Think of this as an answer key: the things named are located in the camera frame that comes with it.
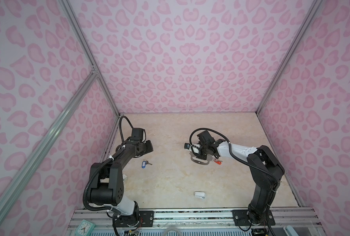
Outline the blue tagged key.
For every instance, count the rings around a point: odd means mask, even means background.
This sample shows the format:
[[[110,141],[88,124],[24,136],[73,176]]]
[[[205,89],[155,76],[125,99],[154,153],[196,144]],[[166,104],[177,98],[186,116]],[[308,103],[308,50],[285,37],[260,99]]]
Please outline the blue tagged key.
[[[148,165],[152,165],[149,161],[147,161],[147,160],[144,160],[143,162],[142,162],[142,168],[144,169],[146,166],[148,166]]]

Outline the red tagged key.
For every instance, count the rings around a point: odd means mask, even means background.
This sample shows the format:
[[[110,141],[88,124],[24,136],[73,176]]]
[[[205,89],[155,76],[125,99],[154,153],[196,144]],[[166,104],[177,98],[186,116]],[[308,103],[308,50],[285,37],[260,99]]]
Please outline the red tagged key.
[[[220,161],[219,159],[213,158],[212,161],[218,165],[222,164],[222,161]]]

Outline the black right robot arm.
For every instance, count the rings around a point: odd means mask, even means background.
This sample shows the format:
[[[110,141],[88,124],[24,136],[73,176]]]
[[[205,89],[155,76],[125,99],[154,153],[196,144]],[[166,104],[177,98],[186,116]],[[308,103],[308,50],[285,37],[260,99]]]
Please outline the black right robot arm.
[[[255,182],[253,198],[248,205],[247,220],[260,225],[269,219],[270,207],[275,199],[285,170],[268,146],[245,147],[233,144],[225,135],[210,128],[198,128],[190,134],[185,149],[193,154],[192,161],[230,157],[250,168]]]

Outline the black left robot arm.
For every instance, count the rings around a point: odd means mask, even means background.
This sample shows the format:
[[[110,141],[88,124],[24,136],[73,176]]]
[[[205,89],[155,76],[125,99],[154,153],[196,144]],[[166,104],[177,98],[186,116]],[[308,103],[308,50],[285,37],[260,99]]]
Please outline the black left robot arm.
[[[151,141],[145,136],[144,129],[133,128],[131,136],[117,147],[113,155],[91,165],[82,196],[85,209],[105,210],[114,222],[121,220],[129,226],[135,227],[140,222],[138,203],[124,196],[123,169],[130,160],[153,151]]]

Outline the small white plastic object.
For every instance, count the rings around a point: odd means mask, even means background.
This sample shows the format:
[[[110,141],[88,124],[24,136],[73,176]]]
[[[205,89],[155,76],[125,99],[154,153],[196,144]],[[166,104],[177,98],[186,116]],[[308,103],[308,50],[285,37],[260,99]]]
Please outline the small white plastic object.
[[[201,199],[204,199],[206,197],[206,193],[205,192],[202,192],[202,191],[195,191],[194,192],[194,196],[196,198],[201,198]]]

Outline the teal alarm clock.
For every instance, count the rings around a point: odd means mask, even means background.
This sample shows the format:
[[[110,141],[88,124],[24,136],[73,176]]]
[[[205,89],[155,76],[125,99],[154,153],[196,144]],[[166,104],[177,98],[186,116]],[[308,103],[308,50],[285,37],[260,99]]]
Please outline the teal alarm clock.
[[[95,228],[95,224],[87,221],[87,220],[82,220],[82,222],[79,224],[75,231],[76,236],[90,236],[92,231]]]

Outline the teal box corner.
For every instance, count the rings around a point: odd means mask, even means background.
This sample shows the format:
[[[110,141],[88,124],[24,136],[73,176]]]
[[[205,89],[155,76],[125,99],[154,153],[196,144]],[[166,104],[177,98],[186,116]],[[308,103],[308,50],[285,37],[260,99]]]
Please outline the teal box corner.
[[[283,227],[286,236],[299,236],[294,227],[287,225]]]

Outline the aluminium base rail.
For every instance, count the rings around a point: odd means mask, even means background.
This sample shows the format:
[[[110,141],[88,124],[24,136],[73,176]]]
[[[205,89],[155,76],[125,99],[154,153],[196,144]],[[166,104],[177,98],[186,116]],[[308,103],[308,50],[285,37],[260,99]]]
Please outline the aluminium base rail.
[[[121,236],[286,236],[290,225],[299,236],[324,236],[326,233],[314,209],[310,207],[273,207],[269,220],[252,225],[243,208],[158,208],[140,210],[140,222],[132,228],[114,222],[103,211],[76,210],[67,236],[75,236],[82,220],[96,226],[91,236],[113,236],[117,227]]]

